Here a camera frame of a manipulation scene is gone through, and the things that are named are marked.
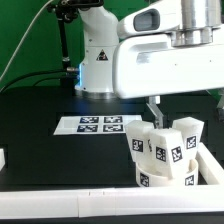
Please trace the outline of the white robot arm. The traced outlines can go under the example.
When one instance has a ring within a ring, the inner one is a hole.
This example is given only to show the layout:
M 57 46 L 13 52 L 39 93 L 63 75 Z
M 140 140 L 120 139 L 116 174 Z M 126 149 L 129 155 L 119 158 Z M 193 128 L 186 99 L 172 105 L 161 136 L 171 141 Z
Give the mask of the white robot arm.
M 147 97 L 224 88 L 221 0 L 157 0 L 122 20 L 82 6 L 85 56 L 76 91 L 92 98 Z

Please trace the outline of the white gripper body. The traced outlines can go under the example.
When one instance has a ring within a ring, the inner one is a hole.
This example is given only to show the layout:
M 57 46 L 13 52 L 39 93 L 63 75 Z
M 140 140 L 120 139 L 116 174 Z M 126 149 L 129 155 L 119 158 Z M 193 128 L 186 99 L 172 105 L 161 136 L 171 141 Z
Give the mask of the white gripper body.
M 223 88 L 224 33 L 194 47 L 174 47 L 166 34 L 129 38 L 115 50 L 112 78 L 121 98 Z

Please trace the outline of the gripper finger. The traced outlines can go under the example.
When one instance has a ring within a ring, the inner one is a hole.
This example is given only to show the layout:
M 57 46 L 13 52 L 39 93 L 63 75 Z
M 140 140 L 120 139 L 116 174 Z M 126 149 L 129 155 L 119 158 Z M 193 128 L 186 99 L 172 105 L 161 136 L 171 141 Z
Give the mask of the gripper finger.
M 160 104 L 159 96 L 150 96 L 148 99 L 147 106 L 155 117 L 155 126 L 158 129 L 163 127 L 163 113 L 159 109 L 158 105 Z
M 224 96 L 221 96 L 217 105 L 218 118 L 220 121 L 224 121 Z

